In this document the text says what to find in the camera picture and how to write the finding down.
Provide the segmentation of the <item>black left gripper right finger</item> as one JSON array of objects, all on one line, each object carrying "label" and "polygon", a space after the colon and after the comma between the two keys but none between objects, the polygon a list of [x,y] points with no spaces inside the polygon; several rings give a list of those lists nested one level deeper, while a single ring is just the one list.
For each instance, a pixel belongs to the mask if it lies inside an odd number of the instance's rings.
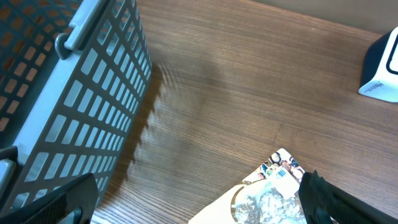
[{"label": "black left gripper right finger", "polygon": [[327,182],[316,171],[306,172],[298,190],[309,224],[396,224],[397,219]]}]

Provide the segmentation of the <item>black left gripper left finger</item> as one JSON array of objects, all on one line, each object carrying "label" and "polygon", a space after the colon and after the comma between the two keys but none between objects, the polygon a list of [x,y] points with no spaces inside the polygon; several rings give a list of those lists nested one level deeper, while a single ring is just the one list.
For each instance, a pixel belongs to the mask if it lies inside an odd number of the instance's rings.
[{"label": "black left gripper left finger", "polygon": [[59,187],[1,218],[1,223],[89,223],[99,191],[92,173]]}]

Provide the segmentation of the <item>white brown snack pouch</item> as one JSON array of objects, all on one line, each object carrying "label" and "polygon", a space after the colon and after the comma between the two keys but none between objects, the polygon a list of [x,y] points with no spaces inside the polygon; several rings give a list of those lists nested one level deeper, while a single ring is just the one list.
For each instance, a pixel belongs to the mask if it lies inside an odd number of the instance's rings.
[{"label": "white brown snack pouch", "polygon": [[280,148],[189,224],[304,224],[307,221],[299,199],[304,173],[294,157]]}]

